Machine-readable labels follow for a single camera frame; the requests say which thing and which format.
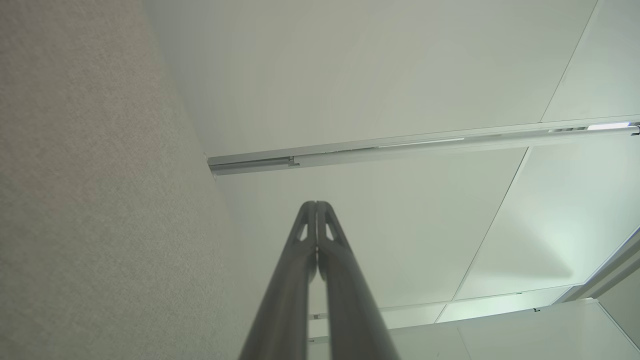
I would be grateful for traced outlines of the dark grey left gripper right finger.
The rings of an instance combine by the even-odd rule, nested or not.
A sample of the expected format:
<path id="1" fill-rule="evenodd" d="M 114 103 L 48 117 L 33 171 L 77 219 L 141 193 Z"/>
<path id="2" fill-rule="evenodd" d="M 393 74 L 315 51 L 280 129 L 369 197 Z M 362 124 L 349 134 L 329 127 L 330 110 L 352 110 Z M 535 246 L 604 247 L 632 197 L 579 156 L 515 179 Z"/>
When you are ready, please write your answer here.
<path id="1" fill-rule="evenodd" d="M 327 289 L 331 360 L 400 360 L 345 231 L 317 203 L 318 269 Z"/>

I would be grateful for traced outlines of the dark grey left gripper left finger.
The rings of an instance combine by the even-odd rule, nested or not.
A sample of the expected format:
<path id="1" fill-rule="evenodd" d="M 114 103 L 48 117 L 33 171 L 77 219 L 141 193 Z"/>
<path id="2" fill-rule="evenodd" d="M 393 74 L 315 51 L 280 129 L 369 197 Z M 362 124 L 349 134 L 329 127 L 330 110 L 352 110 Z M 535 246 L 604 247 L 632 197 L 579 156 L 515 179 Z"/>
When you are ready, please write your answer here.
<path id="1" fill-rule="evenodd" d="M 317 202 L 300 207 L 238 360 L 307 360 Z"/>

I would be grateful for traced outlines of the grey aluminium profile post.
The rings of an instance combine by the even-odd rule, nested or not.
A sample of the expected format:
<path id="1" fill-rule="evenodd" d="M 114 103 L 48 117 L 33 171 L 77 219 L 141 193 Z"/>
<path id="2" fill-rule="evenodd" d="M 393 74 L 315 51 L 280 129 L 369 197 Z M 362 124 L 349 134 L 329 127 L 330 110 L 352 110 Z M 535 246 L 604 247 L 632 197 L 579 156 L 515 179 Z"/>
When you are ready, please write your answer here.
<path id="1" fill-rule="evenodd" d="M 213 156 L 215 176 L 396 160 L 421 155 L 507 150 L 640 135 L 640 114 L 452 130 L 411 136 Z"/>

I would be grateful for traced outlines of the grey metal frame bar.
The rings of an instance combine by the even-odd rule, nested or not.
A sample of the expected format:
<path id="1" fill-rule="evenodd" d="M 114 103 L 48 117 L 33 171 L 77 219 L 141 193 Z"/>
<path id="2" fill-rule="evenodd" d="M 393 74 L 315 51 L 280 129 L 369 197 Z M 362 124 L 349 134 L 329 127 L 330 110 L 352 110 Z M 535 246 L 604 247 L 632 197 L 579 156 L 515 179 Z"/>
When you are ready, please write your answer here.
<path id="1" fill-rule="evenodd" d="M 570 287 L 553 301 L 553 305 L 589 297 L 598 297 L 602 292 L 601 289 L 609 281 L 613 280 L 615 276 L 624 272 L 624 269 L 631 265 L 632 260 L 639 252 L 640 225 L 585 283 Z"/>

